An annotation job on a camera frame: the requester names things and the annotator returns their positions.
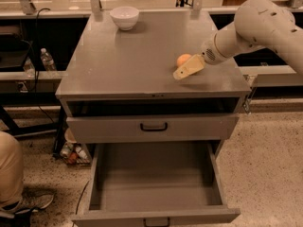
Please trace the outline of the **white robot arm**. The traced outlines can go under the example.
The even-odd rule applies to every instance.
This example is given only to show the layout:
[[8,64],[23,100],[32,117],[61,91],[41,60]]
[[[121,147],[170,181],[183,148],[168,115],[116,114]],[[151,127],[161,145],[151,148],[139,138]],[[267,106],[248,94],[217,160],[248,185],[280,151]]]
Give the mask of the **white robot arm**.
[[268,48],[297,74],[303,74],[303,29],[287,9],[269,0],[247,0],[236,11],[234,21],[212,33],[201,50],[181,63],[173,77],[184,79],[239,54]]

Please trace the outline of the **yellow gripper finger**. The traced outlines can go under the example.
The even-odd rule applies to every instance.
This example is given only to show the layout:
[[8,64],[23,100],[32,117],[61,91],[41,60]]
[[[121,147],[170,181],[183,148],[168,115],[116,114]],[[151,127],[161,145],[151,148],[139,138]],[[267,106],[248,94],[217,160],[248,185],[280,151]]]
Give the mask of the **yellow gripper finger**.
[[191,55],[191,57],[173,72],[173,77],[177,80],[184,79],[195,74],[205,68],[205,59],[199,55]]

